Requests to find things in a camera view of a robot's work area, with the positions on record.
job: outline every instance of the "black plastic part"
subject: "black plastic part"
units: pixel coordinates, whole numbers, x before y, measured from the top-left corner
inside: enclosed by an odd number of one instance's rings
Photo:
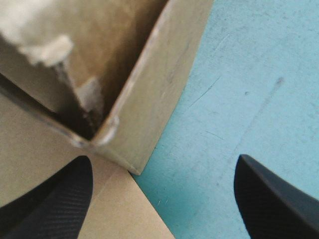
[[[0,238],[76,239],[92,190],[91,162],[88,157],[79,156],[30,192],[0,208]]]
[[[318,239],[319,201],[248,155],[240,155],[235,199],[252,239]]]

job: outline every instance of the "open cardboard box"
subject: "open cardboard box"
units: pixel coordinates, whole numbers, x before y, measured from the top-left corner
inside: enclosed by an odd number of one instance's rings
[[[14,83],[2,77],[1,92],[73,145],[141,174],[212,0],[25,2],[0,10],[0,72]]]

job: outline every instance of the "brown cardboard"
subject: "brown cardboard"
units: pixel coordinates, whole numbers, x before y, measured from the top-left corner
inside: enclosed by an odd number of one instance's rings
[[[73,91],[94,126],[110,111],[166,0],[9,0],[0,33]]]
[[[87,153],[0,95],[0,206],[83,154]],[[125,169],[99,156],[88,156],[94,188],[79,238],[173,238]]]

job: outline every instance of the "blue surface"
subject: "blue surface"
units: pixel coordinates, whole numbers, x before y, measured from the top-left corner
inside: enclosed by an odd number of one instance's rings
[[[135,180],[177,239],[247,239],[240,153],[319,199],[319,1],[216,0],[188,84]]]

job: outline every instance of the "torn cardboard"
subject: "torn cardboard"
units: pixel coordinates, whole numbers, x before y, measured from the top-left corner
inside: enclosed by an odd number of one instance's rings
[[[0,95],[0,206],[30,191],[78,155],[59,133]],[[96,155],[93,197],[79,238],[172,239],[129,173]]]
[[[28,0],[42,6],[23,23],[8,21],[10,11],[29,7],[8,1],[0,31],[33,62],[50,66],[68,52],[53,68],[91,127],[101,126],[89,141],[65,135],[140,174],[185,86],[212,0],[75,1]]]

